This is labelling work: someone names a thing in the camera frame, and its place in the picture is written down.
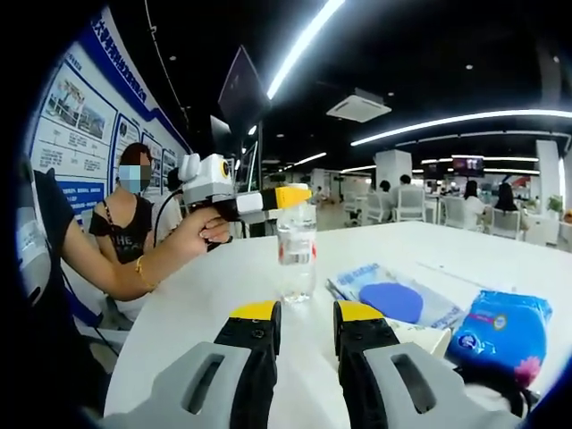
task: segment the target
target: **woman's hand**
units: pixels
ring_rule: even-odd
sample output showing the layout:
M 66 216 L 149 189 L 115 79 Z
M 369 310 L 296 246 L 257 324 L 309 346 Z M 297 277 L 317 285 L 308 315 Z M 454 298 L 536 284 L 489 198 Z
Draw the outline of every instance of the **woman's hand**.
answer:
M 215 208 L 206 207 L 187 215 L 168 240 L 193 258 L 206 253 L 208 242 L 226 243 L 229 238 L 228 222 Z

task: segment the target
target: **black top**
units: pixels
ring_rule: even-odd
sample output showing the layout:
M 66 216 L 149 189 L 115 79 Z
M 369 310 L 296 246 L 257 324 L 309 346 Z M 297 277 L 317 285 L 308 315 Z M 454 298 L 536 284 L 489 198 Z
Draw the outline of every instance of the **black top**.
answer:
M 55 390 L 70 395 L 81 405 L 103 411 L 108 376 L 75 327 L 63 283 L 62 247 L 70 222 L 75 222 L 74 213 L 53 178 L 41 172 L 35 172 L 35 177 L 52 259 L 47 286 L 31 310 L 39 348 L 44 352 L 38 358 L 58 380 Z
M 151 209 L 153 205 L 146 199 L 137 197 L 135 215 L 125 228 L 115 225 L 107 204 L 104 203 L 107 219 L 99 214 L 93 214 L 89 232 L 98 237 L 109 235 L 114 244 L 117 260 L 121 264 L 128 264 L 143 255 L 145 238 L 152 229 Z

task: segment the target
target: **blue package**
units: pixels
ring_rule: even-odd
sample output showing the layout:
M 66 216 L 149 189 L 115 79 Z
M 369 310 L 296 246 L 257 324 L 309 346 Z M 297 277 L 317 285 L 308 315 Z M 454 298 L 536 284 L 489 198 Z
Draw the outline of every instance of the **blue package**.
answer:
M 453 335 L 449 352 L 464 365 L 496 365 L 528 386 L 546 356 L 552 309 L 537 297 L 483 290 Z

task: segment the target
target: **plastic water bottle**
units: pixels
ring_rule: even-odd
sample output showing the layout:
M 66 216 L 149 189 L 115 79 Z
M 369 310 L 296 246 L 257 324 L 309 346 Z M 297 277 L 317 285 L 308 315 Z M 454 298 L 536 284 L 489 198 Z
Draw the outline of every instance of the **plastic water bottle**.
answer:
M 288 186 L 308 189 L 304 183 Z M 315 289 L 315 206 L 305 201 L 283 209 L 277 227 L 282 301 L 286 304 L 306 301 Z

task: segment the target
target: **potted plant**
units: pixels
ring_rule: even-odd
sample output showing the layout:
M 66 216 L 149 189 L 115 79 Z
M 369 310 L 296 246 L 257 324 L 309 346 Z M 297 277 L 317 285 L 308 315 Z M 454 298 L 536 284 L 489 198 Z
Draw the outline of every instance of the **potted plant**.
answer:
M 564 207 L 562 205 L 562 197 L 560 195 L 552 195 L 548 198 L 548 213 L 555 219 L 560 219 Z

